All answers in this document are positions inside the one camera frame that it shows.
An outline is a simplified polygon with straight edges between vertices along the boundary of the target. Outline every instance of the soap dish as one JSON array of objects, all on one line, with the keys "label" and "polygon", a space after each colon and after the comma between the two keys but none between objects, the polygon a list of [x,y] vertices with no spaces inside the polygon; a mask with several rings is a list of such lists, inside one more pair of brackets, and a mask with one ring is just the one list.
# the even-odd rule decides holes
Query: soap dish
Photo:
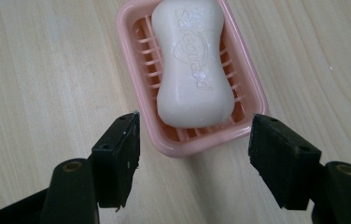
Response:
[{"label": "soap dish", "polygon": [[199,129],[178,129],[161,121],[156,98],[161,85],[161,50],[152,32],[151,15],[161,0],[130,0],[118,11],[117,29],[134,93],[147,133],[156,149],[169,157],[187,157],[246,136],[254,113],[267,114],[266,97],[246,45],[225,0],[220,58],[232,87],[234,110],[225,122]]}]

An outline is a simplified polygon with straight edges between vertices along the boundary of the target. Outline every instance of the wooden table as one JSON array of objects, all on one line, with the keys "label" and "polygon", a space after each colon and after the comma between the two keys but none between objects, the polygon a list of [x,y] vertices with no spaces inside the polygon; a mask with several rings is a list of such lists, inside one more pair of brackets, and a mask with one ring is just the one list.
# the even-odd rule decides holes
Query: wooden table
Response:
[{"label": "wooden table", "polygon": [[[0,208],[49,185],[138,109],[115,17],[126,0],[0,1]],[[271,115],[351,163],[351,1],[228,0]],[[141,130],[126,208],[102,223],[311,223],[278,208],[247,156],[248,137],[178,160]]]}]

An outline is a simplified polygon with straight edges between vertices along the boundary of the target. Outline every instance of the embossed logo on soap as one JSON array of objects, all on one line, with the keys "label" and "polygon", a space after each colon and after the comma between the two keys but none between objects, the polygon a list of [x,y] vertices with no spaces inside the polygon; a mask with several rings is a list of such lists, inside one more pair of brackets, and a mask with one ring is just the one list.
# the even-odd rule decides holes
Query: embossed logo on soap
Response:
[{"label": "embossed logo on soap", "polygon": [[202,90],[213,90],[206,77],[208,45],[202,33],[202,15],[198,10],[177,9],[175,11],[181,39],[173,48],[173,55],[190,67],[191,75],[196,80],[196,87]]}]

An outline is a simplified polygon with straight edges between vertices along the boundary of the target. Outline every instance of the table surface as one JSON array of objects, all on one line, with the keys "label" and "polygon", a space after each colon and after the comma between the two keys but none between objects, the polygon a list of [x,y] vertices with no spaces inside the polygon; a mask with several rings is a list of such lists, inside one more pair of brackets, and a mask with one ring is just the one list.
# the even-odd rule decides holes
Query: table surface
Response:
[{"label": "table surface", "polygon": [[[126,0],[0,1],[0,208],[86,158],[115,118],[138,109],[115,18]],[[351,163],[351,1],[228,0],[271,116]],[[311,223],[280,209],[247,155],[248,137],[186,159],[141,129],[127,205],[102,223]]]}]

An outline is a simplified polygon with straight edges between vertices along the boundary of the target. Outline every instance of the white soap bar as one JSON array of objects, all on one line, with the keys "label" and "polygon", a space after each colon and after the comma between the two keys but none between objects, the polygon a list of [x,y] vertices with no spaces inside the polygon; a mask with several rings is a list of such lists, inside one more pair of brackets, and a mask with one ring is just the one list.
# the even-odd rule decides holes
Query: white soap bar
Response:
[{"label": "white soap bar", "polygon": [[178,128],[201,128],[227,119],[234,107],[219,56],[223,14],[215,0],[164,0],[152,14],[163,74],[158,113]]}]

